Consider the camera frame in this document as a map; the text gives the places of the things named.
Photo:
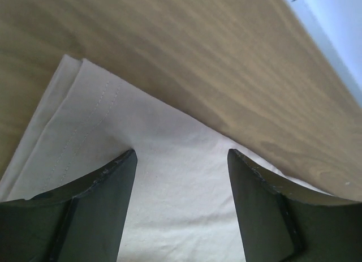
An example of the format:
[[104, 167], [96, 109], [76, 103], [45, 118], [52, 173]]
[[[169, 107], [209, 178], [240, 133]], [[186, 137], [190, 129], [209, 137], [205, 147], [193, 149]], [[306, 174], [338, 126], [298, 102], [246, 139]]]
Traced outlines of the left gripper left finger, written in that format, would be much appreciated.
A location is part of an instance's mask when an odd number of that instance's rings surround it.
[[1, 204], [2, 261], [116, 261], [137, 167], [126, 151], [29, 200]]

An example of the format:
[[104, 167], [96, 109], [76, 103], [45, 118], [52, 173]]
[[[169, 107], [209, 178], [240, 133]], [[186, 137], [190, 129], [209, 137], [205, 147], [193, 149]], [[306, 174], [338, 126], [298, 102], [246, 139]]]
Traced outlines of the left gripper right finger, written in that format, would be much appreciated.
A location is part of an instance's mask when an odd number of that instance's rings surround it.
[[361, 203], [288, 180], [230, 149], [246, 261], [360, 261]]

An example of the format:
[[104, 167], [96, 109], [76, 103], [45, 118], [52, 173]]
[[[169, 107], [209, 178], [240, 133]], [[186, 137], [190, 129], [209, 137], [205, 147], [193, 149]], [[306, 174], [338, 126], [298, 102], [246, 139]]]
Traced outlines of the beige t shirt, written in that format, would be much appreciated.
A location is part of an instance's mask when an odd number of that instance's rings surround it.
[[138, 158], [119, 261], [244, 261], [227, 168], [246, 147], [92, 62], [63, 56], [1, 179], [29, 199], [133, 149]]

